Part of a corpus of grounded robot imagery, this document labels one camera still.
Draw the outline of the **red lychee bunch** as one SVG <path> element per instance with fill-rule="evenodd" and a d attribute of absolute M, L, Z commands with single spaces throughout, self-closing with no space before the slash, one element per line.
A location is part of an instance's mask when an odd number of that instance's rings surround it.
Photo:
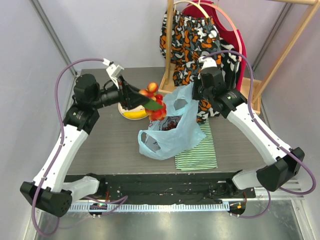
<path fill-rule="evenodd" d="M 146 114 L 150 121 L 162 121 L 167 116 L 167 107 L 164 103 L 164 97 L 158 93 L 158 84 L 151 82 L 146 89 L 141 89 L 139 93 L 149 99 L 149 102 L 144 104 Z"/>

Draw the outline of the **purple red grape bunch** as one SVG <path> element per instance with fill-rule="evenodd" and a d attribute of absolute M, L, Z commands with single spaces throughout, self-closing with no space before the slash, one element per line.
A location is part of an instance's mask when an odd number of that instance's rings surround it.
<path fill-rule="evenodd" d="M 180 121 L 180 116 L 167 116 L 161 123 L 162 131 L 169 131 L 175 129 Z"/>

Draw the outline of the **light blue plastic bag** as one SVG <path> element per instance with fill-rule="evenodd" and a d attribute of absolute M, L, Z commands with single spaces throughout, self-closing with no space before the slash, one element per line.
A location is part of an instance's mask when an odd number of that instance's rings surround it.
<path fill-rule="evenodd" d="M 140 130 L 137 137 L 140 154 L 166 160 L 196 147 L 206 137 L 197 123 L 199 102 L 192 98 L 193 85 L 179 86 L 164 96 L 166 117 L 180 116 L 180 121 L 168 131 L 161 130 L 163 120 L 151 121 L 148 129 Z"/>

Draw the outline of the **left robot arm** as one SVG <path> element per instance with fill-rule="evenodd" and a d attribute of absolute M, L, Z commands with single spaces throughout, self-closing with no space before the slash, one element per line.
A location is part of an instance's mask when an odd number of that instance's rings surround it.
<path fill-rule="evenodd" d="M 48 160 L 33 181 L 25 181 L 20 187 L 33 207 L 58 218 L 82 198 L 91 196 L 100 200 L 106 195 L 106 179 L 97 174 L 88 173 L 80 180 L 64 182 L 76 153 L 100 117 L 98 110 L 113 104 L 132 110 L 150 101 L 122 76 L 110 87 L 101 88 L 92 74 L 83 74 L 75 80 L 73 92 L 73 104 L 64 117 L 62 133 Z"/>

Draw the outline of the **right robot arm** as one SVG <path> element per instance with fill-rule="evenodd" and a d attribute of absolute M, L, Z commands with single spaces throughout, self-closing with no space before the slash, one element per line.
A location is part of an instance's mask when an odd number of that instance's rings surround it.
<path fill-rule="evenodd" d="M 274 192 L 298 173 L 298 163 L 266 136 L 277 138 L 257 115 L 250 113 L 252 108 L 247 99 L 237 89 L 226 88 L 215 61 L 203 64 L 200 79 L 193 84 L 192 98 L 208 101 L 214 111 L 247 137 L 265 162 L 264 167 L 236 173 L 225 186 L 230 197 L 236 198 L 250 187 L 264 187 Z"/>

